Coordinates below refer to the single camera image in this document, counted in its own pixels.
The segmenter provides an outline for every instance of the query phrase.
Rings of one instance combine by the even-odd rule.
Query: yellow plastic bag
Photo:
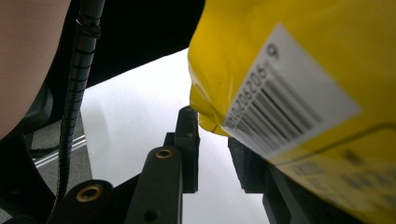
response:
[[[207,0],[191,106],[328,203],[396,221],[396,2]]]

